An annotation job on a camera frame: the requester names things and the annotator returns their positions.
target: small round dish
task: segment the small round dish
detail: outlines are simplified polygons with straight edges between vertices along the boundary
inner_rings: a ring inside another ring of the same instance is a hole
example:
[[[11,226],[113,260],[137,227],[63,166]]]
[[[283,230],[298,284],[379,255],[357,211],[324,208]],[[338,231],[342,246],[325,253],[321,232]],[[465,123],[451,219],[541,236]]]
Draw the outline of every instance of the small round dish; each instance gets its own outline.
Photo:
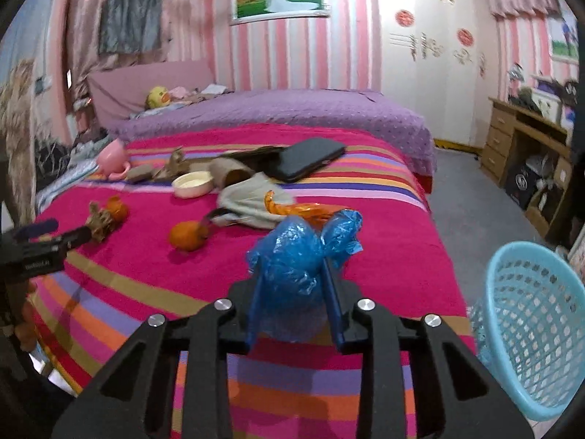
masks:
[[[208,171],[187,173],[173,182],[173,190],[178,198],[197,198],[209,193],[213,187],[214,179]]]

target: bride in white dress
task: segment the bride in white dress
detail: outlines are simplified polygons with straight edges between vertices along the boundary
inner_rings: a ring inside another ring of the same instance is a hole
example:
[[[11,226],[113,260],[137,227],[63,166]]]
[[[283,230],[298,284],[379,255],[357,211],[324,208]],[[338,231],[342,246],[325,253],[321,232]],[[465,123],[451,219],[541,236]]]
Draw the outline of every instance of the bride in white dress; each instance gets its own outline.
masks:
[[[271,13],[280,13],[283,11],[309,11],[316,10],[319,3],[309,3],[305,1],[288,1],[288,0],[266,0],[266,11]]]

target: blue plastic bag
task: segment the blue plastic bag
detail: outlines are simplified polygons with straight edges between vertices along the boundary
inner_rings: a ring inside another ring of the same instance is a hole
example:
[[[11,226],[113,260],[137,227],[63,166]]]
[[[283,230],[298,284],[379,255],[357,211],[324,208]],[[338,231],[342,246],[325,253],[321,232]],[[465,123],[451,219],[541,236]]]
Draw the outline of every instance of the blue plastic bag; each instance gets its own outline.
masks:
[[[321,292],[320,268],[327,256],[340,268],[362,250],[355,236],[362,215],[349,209],[336,213],[321,235],[302,218],[285,218],[248,252],[254,271],[262,276],[260,330],[287,342],[306,342],[327,321]]]

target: dark gray garment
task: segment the dark gray garment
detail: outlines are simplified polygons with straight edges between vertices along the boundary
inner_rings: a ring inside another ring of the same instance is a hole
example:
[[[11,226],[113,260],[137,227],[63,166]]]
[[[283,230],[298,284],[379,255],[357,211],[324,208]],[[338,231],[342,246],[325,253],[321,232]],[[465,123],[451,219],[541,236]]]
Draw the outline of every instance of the dark gray garment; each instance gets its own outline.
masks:
[[[160,48],[161,0],[106,0],[99,53],[136,54]]]

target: white box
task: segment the white box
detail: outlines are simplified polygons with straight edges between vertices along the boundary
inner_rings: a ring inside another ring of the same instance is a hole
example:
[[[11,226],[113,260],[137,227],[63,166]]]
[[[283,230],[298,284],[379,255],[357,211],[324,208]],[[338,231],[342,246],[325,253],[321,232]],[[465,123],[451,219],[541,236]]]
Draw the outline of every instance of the white box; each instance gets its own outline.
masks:
[[[543,118],[555,124],[561,123],[563,103],[557,96],[543,90],[533,89],[532,100],[542,112]]]

